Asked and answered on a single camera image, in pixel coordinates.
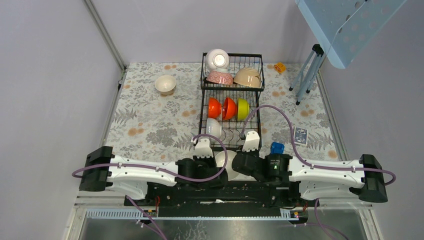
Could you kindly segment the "white ribbed bowl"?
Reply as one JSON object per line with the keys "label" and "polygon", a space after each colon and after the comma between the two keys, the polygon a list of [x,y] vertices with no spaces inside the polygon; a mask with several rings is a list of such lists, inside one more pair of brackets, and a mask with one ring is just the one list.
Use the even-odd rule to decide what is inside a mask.
{"label": "white ribbed bowl", "polygon": [[205,133],[219,139],[222,135],[222,126],[216,119],[208,117]]}
{"label": "white ribbed bowl", "polygon": [[[227,150],[227,163],[226,163],[225,169],[228,175],[228,180],[229,181],[254,181],[255,179],[253,177],[241,174],[233,170],[232,163],[236,155],[237,153],[235,151]],[[225,152],[220,151],[214,157],[215,157],[216,166],[221,168],[225,163]]]}

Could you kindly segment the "light blue folding stool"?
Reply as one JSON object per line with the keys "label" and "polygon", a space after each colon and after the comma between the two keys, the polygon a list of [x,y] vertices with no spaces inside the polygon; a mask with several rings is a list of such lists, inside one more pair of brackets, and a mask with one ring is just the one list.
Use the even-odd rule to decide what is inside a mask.
{"label": "light blue folding stool", "polygon": [[295,4],[329,62],[346,69],[403,0],[297,0]]}

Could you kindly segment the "cream floral bowl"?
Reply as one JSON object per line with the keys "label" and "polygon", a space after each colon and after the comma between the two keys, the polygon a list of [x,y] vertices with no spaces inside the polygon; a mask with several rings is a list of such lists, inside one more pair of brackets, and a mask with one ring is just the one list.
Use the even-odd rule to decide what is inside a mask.
{"label": "cream floral bowl", "polygon": [[177,85],[176,78],[172,75],[162,75],[154,83],[156,90],[164,96],[174,93]]}

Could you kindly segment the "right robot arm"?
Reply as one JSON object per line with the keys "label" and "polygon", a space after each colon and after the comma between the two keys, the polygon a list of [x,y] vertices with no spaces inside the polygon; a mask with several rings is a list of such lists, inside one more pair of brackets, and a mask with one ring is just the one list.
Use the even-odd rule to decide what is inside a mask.
{"label": "right robot arm", "polygon": [[265,158],[247,152],[235,155],[232,169],[269,186],[288,187],[287,201],[293,206],[318,198],[351,198],[386,203],[388,196],[382,166],[371,154],[360,159],[326,162],[272,153]]}

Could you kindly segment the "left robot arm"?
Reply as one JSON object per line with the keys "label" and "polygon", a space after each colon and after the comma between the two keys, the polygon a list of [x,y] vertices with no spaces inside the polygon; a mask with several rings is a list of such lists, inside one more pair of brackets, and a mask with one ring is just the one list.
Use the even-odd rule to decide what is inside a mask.
{"label": "left robot arm", "polygon": [[222,166],[204,154],[170,162],[148,162],[113,154],[111,146],[102,146],[86,156],[83,168],[72,176],[80,178],[79,190],[118,192],[148,206],[155,200],[149,184],[198,190],[219,188],[229,181],[226,166],[229,152],[224,150]]}

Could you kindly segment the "pink patterned bowl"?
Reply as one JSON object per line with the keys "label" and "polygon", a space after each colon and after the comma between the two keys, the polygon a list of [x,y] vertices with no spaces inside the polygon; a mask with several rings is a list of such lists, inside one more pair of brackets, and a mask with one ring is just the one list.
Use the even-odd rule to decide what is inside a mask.
{"label": "pink patterned bowl", "polygon": [[221,85],[232,85],[234,83],[234,78],[229,72],[218,69],[212,70],[206,80],[210,83]]}

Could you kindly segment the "white bowl top tier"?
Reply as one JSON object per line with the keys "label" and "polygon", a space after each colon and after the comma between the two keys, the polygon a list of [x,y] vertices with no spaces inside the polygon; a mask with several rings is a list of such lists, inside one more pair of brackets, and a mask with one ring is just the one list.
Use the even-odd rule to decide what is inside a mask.
{"label": "white bowl top tier", "polygon": [[210,50],[205,56],[205,64],[208,70],[228,69],[230,64],[230,56],[220,48]]}

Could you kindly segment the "orange toy block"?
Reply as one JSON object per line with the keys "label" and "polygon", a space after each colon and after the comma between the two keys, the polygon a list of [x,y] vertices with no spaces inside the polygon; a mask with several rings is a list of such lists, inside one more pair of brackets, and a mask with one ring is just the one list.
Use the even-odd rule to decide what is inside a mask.
{"label": "orange toy block", "polygon": [[273,66],[274,70],[282,74],[286,70],[286,66],[282,62],[278,62]]}

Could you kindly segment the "right orange bowl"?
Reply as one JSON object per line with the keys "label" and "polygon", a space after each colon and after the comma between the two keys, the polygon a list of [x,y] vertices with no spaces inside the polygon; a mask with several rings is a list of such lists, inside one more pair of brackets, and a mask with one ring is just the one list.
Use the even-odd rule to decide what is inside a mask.
{"label": "right orange bowl", "polygon": [[226,97],[223,104],[222,120],[228,121],[232,119],[237,113],[237,105],[233,99]]}

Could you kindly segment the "floral table mat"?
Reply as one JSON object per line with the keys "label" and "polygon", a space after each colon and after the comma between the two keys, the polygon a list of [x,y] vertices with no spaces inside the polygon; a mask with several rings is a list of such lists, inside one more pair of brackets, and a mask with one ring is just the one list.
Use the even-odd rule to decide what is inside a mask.
{"label": "floral table mat", "polygon": [[[201,63],[131,63],[123,82],[119,100],[111,120],[105,145],[116,155],[130,159],[168,162],[191,157],[191,138],[199,132],[202,91]],[[329,117],[319,87],[296,105],[296,91],[289,90],[301,69],[299,63],[288,63],[279,74],[273,64],[266,63],[264,91],[259,104],[261,125],[261,156],[270,151],[271,143],[285,146],[292,154],[288,123],[308,130],[307,146],[298,145],[304,159],[338,161]],[[162,95],[155,88],[158,77],[176,78],[174,93]]]}

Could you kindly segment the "blue toy truck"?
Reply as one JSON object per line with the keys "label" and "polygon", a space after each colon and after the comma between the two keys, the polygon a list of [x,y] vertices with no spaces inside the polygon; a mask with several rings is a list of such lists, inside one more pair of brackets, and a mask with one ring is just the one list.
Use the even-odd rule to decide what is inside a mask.
{"label": "blue toy truck", "polygon": [[283,154],[285,145],[279,142],[273,142],[270,147],[270,154]]}

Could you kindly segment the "lime green bowl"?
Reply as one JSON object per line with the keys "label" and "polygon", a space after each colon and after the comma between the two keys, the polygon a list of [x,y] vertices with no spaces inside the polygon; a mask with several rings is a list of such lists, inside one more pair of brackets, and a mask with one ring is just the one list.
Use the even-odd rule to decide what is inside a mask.
{"label": "lime green bowl", "polygon": [[237,121],[243,121],[250,113],[250,105],[244,98],[237,99]]}

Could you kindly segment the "beige bowl top tier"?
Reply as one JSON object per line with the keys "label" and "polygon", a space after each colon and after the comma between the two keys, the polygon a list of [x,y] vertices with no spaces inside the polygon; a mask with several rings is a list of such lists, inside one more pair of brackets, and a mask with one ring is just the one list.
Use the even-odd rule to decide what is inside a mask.
{"label": "beige bowl top tier", "polygon": [[260,88],[262,85],[260,73],[253,68],[241,68],[233,78],[233,82],[250,88]]}

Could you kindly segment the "orange bowl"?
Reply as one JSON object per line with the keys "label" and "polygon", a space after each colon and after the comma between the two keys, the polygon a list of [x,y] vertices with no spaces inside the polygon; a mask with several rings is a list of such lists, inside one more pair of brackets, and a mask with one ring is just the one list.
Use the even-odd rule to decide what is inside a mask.
{"label": "orange bowl", "polygon": [[214,97],[210,97],[208,100],[207,116],[209,118],[217,119],[222,112],[221,103]]}
{"label": "orange bowl", "polygon": [[233,99],[226,97],[223,104],[222,120],[228,121],[232,119],[237,113],[237,105]]}

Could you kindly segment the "left orange bowl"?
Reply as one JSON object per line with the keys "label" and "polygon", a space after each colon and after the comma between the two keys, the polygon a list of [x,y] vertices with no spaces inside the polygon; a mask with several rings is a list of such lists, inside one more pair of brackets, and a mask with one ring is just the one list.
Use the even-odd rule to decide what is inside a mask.
{"label": "left orange bowl", "polygon": [[208,100],[207,116],[209,118],[217,119],[222,112],[221,103],[214,97],[210,97]]}

